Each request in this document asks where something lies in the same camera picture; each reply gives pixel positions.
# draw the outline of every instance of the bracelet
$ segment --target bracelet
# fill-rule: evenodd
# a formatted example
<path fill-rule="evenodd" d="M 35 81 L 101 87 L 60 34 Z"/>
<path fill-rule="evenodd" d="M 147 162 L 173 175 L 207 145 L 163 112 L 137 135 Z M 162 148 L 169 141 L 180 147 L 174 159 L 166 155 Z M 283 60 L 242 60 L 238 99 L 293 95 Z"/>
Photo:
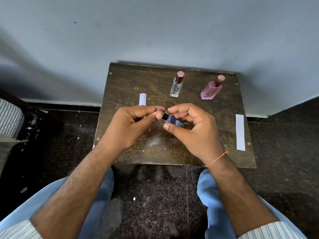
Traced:
<path fill-rule="evenodd" d="M 218 158 L 216 158 L 213 162 L 216 162 L 217 160 L 219 160 L 222 156 L 224 156 L 225 154 L 228 154 L 228 151 L 226 150 L 226 152 L 224 152 L 221 156 L 219 156 Z"/>

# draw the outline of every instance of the white paper strip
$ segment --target white paper strip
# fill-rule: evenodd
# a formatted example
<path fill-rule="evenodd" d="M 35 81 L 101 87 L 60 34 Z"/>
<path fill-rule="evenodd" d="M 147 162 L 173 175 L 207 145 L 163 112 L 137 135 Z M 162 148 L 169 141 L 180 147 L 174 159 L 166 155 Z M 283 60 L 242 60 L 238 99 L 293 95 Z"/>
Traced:
<path fill-rule="evenodd" d="M 140 102 L 139 102 L 139 106 L 146 106 L 146 94 L 142 93 L 140 94 Z"/>
<path fill-rule="evenodd" d="M 236 142 L 237 150 L 245 151 L 244 115 L 236 114 Z"/>

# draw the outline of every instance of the striped shirt sleeve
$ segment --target striped shirt sleeve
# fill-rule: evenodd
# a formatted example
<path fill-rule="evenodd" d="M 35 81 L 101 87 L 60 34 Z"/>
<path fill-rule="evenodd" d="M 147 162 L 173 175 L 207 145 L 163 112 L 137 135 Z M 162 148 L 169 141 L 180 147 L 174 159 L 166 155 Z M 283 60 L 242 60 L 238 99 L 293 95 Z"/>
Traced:
<path fill-rule="evenodd" d="M 0 231 L 1 239 L 42 239 L 29 220 Z"/>
<path fill-rule="evenodd" d="M 282 221 L 276 221 L 258 227 L 238 239 L 302 239 L 297 233 L 293 232 L 289 226 Z"/>

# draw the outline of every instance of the blue jeans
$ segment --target blue jeans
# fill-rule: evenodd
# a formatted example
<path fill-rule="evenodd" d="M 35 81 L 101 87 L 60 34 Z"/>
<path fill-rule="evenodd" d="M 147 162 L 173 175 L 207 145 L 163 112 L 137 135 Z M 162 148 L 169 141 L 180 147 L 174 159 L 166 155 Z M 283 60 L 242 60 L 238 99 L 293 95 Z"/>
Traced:
<path fill-rule="evenodd" d="M 31 216 L 60 188 L 66 179 L 67 178 L 63 178 L 54 181 L 20 205 L 0 222 L 0 231 L 24 220 L 30 219 Z M 113 187 L 114 176 L 112 169 L 110 169 L 102 182 L 101 188 L 84 221 L 78 238 L 95 237 L 100 220 L 102 218 L 103 208 L 111 200 Z M 197 194 L 202 203 L 208 207 L 208 229 L 205 232 L 205 238 L 236 238 L 233 228 L 230 225 L 228 215 L 219 197 L 216 183 L 208 169 L 205 169 L 199 176 Z M 277 211 L 265 200 L 263 200 L 263 202 L 278 217 L 280 221 L 286 222 L 290 229 L 299 234 L 302 238 L 306 239 L 303 233 L 282 213 Z"/>

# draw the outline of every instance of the brown wooden board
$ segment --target brown wooden board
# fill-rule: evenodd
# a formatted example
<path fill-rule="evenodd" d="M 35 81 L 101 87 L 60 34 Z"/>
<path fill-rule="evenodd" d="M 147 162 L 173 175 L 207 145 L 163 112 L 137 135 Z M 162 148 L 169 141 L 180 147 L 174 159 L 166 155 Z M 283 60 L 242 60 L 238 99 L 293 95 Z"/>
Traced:
<path fill-rule="evenodd" d="M 170 97 L 170 89 L 179 68 L 150 67 L 111 63 L 107 76 L 94 145 L 103 136 L 114 113 L 123 106 L 139 104 L 146 93 L 146 105 L 166 109 L 180 103 L 193 103 L 212 114 L 217 122 L 222 145 L 237 167 L 256 168 L 255 156 L 245 118 L 246 151 L 236 149 L 235 114 L 245 115 L 238 78 L 233 73 L 182 69 L 185 72 L 179 97 Z M 202 100 L 200 93 L 209 81 L 225 76 L 223 88 L 213 100 Z M 145 133 L 132 148 L 122 153 L 117 163 L 203 165 L 172 134 L 162 128 L 163 121 Z"/>

